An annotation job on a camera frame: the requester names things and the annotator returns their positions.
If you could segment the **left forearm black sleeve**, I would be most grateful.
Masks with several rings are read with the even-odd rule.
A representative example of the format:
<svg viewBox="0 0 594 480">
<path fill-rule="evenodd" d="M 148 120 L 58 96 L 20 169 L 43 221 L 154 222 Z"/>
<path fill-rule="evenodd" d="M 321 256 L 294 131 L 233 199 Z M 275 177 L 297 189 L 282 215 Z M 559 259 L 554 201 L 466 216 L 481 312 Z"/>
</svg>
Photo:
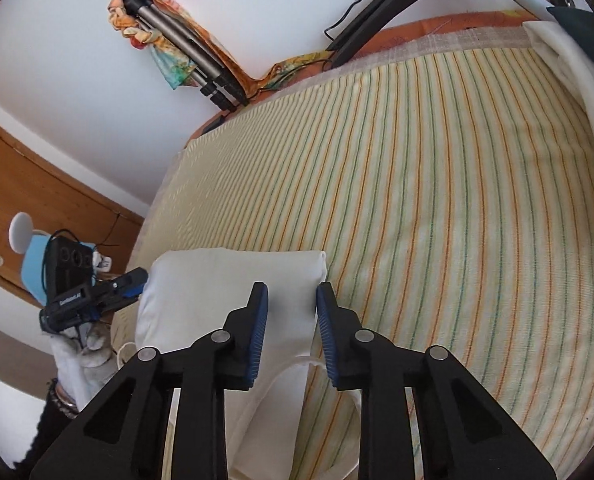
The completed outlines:
<svg viewBox="0 0 594 480">
<path fill-rule="evenodd" d="M 36 435 L 24 459 L 14 463 L 12 476 L 15 479 L 29 479 L 38 461 L 78 415 L 76 404 L 65 393 L 58 379 L 52 379 L 48 386 L 43 412 L 36 425 Z"/>
</svg>

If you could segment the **left hand white glove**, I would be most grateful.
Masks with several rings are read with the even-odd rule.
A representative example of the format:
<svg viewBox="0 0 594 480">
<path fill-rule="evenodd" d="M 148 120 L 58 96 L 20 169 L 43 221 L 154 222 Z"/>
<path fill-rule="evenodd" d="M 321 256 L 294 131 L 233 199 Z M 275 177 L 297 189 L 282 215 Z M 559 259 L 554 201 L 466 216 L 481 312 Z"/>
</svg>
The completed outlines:
<svg viewBox="0 0 594 480">
<path fill-rule="evenodd" d="M 117 358 L 104 322 L 91 325 L 80 342 L 69 333 L 50 335 L 57 370 L 57 391 L 81 412 L 117 373 Z"/>
</svg>

